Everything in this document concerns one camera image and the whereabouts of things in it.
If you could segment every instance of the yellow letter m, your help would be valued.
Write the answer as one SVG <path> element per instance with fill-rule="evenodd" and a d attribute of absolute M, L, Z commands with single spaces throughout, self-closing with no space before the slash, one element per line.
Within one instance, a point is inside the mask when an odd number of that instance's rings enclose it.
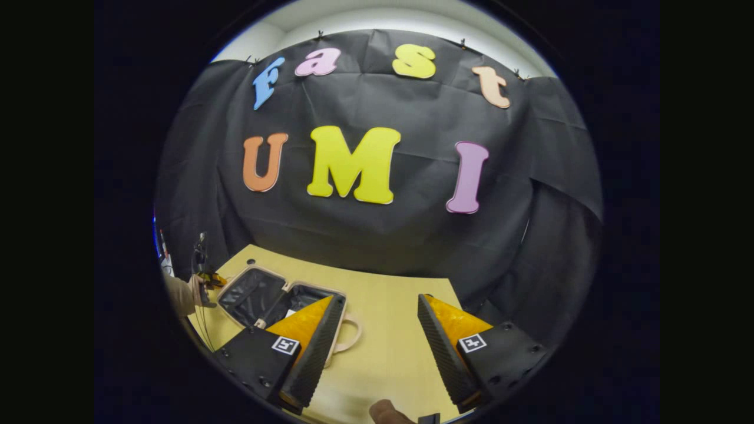
<path fill-rule="evenodd" d="M 314 154 L 314 176 L 306 187 L 310 195 L 330 197 L 333 186 L 328 181 L 328 171 L 340 197 L 345 197 L 361 174 L 361 184 L 354 197 L 370 203 L 389 204 L 390 161 L 393 147 L 400 142 L 400 133 L 391 128 L 372 128 L 364 134 L 351 154 L 340 128 L 327 125 L 315 128 L 311 139 L 317 144 Z"/>

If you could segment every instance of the black backdrop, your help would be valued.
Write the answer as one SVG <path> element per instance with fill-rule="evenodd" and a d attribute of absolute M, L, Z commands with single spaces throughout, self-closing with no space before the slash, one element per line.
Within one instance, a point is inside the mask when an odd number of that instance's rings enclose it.
<path fill-rule="evenodd" d="M 165 295 L 155 290 L 158 268 L 149 225 L 167 129 L 217 49 L 252 14 L 271 6 L 249 7 L 246 2 L 193 8 L 169 2 L 97 5 L 95 233 L 113 241 L 95 247 L 100 418 L 247 416 L 264 421 L 264 410 L 246 404 L 207 367 L 171 319 Z M 491 417 L 657 419 L 656 13 L 512 2 L 511 9 L 548 44 L 510 11 L 495 4 L 483 7 L 507 19 L 544 53 L 574 94 L 595 140 L 606 224 L 595 284 L 572 334 L 542 373 Z M 206 409 L 196 407 L 204 402 Z"/>
<path fill-rule="evenodd" d="M 396 75 L 394 52 L 404 44 L 432 49 L 435 75 Z M 298 63 L 321 48 L 341 50 L 335 72 L 295 76 Z M 252 81 L 278 57 L 286 61 L 274 94 L 253 110 Z M 475 66 L 505 78 L 508 109 L 482 96 Z M 322 125 L 341 128 L 351 151 L 371 128 L 400 133 L 392 203 L 307 193 L 309 134 Z M 278 132 L 288 141 L 277 182 L 251 192 L 241 176 L 243 142 Z M 445 208 L 458 176 L 458 141 L 489 151 L 475 214 Z M 262 158 L 268 151 L 259 148 Z M 511 320 L 554 351 L 591 283 L 602 193 L 588 131 L 559 79 L 518 79 L 504 64 L 432 35 L 368 29 L 304 41 L 254 68 L 241 60 L 209 65 L 165 143 L 155 213 L 181 278 L 191 274 L 199 232 L 207 232 L 216 266 L 254 243 L 339 268 L 449 278 L 464 310 L 491 324 Z"/>

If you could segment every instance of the person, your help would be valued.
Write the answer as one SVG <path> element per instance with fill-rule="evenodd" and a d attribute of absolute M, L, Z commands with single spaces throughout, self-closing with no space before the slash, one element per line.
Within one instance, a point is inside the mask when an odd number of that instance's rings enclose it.
<path fill-rule="evenodd" d="M 187 317 L 194 313 L 196 306 L 201 306 L 201 285 L 205 282 L 202 277 L 194 274 L 186 283 L 163 271 L 162 278 L 165 280 L 170 303 L 173 304 L 173 309 L 179 317 Z"/>
<path fill-rule="evenodd" d="M 396 410 L 388 399 L 377 401 L 369 407 L 369 416 L 375 424 L 416 424 L 405 413 Z"/>

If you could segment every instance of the pink letter i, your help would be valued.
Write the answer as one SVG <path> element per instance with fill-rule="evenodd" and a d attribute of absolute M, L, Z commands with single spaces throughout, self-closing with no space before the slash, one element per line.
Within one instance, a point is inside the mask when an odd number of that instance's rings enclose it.
<path fill-rule="evenodd" d="M 445 208 L 454 214 L 473 214 L 479 210 L 477 190 L 482 176 L 482 164 L 489 157 L 489 152 L 484 147 L 468 141 L 456 143 L 455 150 L 461 156 L 461 165 L 458 167 L 455 193 L 445 204 Z"/>

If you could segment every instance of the light yellow tabletop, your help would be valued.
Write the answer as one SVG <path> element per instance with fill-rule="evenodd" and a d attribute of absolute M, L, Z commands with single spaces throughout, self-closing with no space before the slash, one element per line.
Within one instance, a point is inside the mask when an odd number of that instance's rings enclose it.
<path fill-rule="evenodd" d="M 369 406 L 383 398 L 390 399 L 396 409 L 414 421 L 436 412 L 440 412 L 442 421 L 459 415 L 416 318 L 420 293 L 429 293 L 460 308 L 449 280 L 347 271 L 252 245 L 232 257 L 218 274 L 230 280 L 247 267 L 248 259 L 287 281 L 305 281 L 344 292 L 347 312 L 363 327 L 360 340 L 349 350 L 334 355 L 322 372 L 311 404 L 301 418 L 309 422 L 371 423 Z M 210 300 L 215 301 L 217 293 L 210 290 Z M 243 329 L 220 306 L 197 307 L 189 320 L 205 342 L 206 321 L 214 349 Z M 355 333 L 355 328 L 344 323 L 339 342 L 351 340 Z"/>

